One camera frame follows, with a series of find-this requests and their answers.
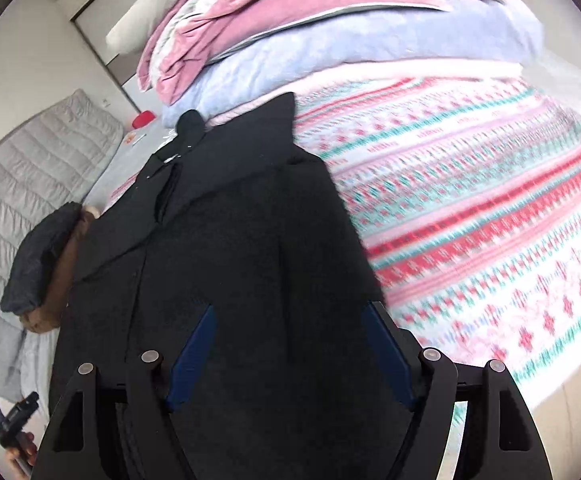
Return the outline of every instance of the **gray quilted comforter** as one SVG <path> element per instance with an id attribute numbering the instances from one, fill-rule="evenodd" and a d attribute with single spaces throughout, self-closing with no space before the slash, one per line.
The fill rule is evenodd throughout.
<path id="1" fill-rule="evenodd" d="M 123 125 L 83 91 L 36 115 L 0 142 L 0 299 L 17 248 L 45 216 L 81 202 L 104 172 Z M 19 320 L 0 311 L 0 396 L 21 398 Z"/>

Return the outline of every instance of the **white pillow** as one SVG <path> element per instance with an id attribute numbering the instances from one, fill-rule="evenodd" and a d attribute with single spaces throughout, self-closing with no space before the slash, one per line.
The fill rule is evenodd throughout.
<path id="1" fill-rule="evenodd" d="M 117 54 L 141 51 L 177 0 L 137 0 L 106 36 L 108 47 Z"/>

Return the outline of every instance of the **patterned bedsheet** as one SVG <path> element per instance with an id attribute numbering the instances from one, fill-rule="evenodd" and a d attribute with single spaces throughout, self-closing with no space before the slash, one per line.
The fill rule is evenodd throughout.
<path id="1" fill-rule="evenodd" d="M 395 322 L 456 362 L 501 359 L 540 404 L 581 364 L 581 117 L 521 80 L 297 102 L 295 142 L 330 168 Z"/>

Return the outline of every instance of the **red object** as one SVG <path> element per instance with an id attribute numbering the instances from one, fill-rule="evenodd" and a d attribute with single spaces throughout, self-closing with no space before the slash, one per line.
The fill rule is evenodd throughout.
<path id="1" fill-rule="evenodd" d="M 141 114 L 135 117 L 135 120 L 132 121 L 133 130 L 143 128 L 147 124 L 153 122 L 155 119 L 157 119 L 157 117 L 151 111 L 141 112 Z"/>

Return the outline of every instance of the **hand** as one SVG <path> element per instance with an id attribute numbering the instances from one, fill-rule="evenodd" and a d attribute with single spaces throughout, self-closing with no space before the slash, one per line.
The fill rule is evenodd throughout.
<path id="1" fill-rule="evenodd" d="M 44 303 L 19 317 L 22 326 L 29 332 L 43 334 L 59 328 L 73 284 L 73 268 L 77 261 L 79 242 L 86 236 L 90 224 L 98 217 L 97 209 L 90 206 L 82 209 L 81 219 L 75 225 L 73 233 L 55 264 L 46 289 Z"/>
<path id="2" fill-rule="evenodd" d="M 35 465 L 35 459 L 37 458 L 37 446 L 33 443 L 35 436 L 32 433 L 24 433 L 24 435 L 26 436 L 26 444 L 22 447 L 26 452 L 26 459 L 30 465 Z M 22 471 L 22 468 L 19 467 L 19 464 L 16 462 L 17 457 L 19 457 L 19 450 L 14 447 L 9 447 L 6 450 L 6 459 L 8 460 L 16 480 L 28 480 L 28 477 Z"/>

